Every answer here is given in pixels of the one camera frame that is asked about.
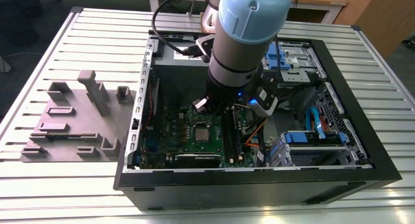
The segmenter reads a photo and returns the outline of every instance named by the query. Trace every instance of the slotted metal table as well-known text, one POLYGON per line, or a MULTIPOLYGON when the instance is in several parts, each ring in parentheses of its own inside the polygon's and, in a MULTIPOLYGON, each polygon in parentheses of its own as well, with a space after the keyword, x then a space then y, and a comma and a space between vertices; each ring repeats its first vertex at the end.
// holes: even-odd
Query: slotted metal table
MULTIPOLYGON (((22 163, 52 81, 72 89, 94 69, 107 89, 136 90, 150 12, 74 8, 0 124, 0 222, 402 223, 415 222, 415 101, 366 36, 350 26, 287 22, 281 37, 325 40, 403 180, 329 205, 140 212, 114 191, 115 162, 22 163)), ((160 30, 201 31, 201 17, 162 13, 160 30)))

